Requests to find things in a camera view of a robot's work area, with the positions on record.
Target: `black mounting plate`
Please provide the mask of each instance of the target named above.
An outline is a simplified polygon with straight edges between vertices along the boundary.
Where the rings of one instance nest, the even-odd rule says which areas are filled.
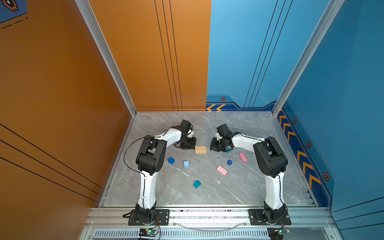
[[[128,221],[128,225],[130,226],[156,226],[157,225],[157,217],[159,217],[159,225],[165,226],[169,223],[169,209],[156,209],[155,220],[151,224],[144,224],[142,221],[135,221],[137,212],[131,213]]]
[[[251,221],[251,225],[280,225],[280,222],[275,224],[268,224],[265,221],[265,217],[263,215],[264,209],[248,209],[249,220]],[[288,215],[288,212],[285,214],[283,219],[284,225],[291,225],[291,218]]]

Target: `gray marble floor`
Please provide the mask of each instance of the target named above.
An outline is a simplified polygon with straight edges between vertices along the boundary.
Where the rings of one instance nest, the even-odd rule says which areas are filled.
[[[278,125],[274,124],[269,112],[139,112],[133,120],[125,148],[137,138],[145,135],[158,135],[177,126],[185,119],[192,123],[197,146],[206,146],[207,154],[195,154],[194,150],[181,150],[170,146],[166,151],[164,166],[159,172],[156,185],[157,206],[165,205],[231,205],[252,204],[263,206],[265,200],[265,178],[260,171],[254,153],[235,148],[229,154],[209,150],[216,127],[226,123],[232,132],[241,132],[255,137],[273,136],[283,151],[291,151]],[[128,150],[126,162],[137,169],[135,159],[141,140]],[[240,160],[244,153],[248,162]],[[302,189],[306,188],[302,173],[298,170],[292,154],[289,158],[283,188],[284,200],[289,205],[305,205]],[[170,165],[169,157],[175,159]],[[184,168],[183,161],[189,161]],[[228,173],[221,174],[216,168],[224,167]],[[193,183],[200,180],[202,185],[195,189]],[[115,173],[108,189],[104,206],[135,205],[139,198],[140,176],[125,166],[120,156]]]

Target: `orange wall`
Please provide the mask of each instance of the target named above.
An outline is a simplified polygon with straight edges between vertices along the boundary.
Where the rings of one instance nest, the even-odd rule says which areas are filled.
[[[0,236],[77,239],[131,116],[75,1],[28,1],[0,42]]]
[[[138,111],[205,110],[210,0],[90,3]]]

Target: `pink block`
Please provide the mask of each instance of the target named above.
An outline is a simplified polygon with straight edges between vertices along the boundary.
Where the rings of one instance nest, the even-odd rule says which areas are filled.
[[[219,172],[221,172],[222,174],[227,174],[227,170],[225,170],[222,166],[219,166],[218,168],[217,168],[217,170],[219,171]]]
[[[248,159],[245,157],[244,153],[240,153],[239,156],[240,156],[241,160],[243,160],[243,162],[248,161]]]

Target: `robotic arm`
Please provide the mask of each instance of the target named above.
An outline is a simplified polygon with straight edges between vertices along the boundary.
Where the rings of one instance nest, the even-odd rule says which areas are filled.
[[[227,152],[234,147],[255,153],[257,164],[264,173],[266,182],[263,215],[268,224],[283,222],[284,217],[288,215],[283,199],[283,177],[288,160],[276,139],[250,137],[240,132],[232,133],[226,124],[219,126],[210,149],[216,152]]]
[[[196,138],[190,122],[183,120],[157,136],[146,136],[136,157],[141,176],[139,201],[131,217],[143,223],[152,223],[156,214],[155,187],[157,173],[163,167],[166,148],[180,143],[181,149],[195,149]]]

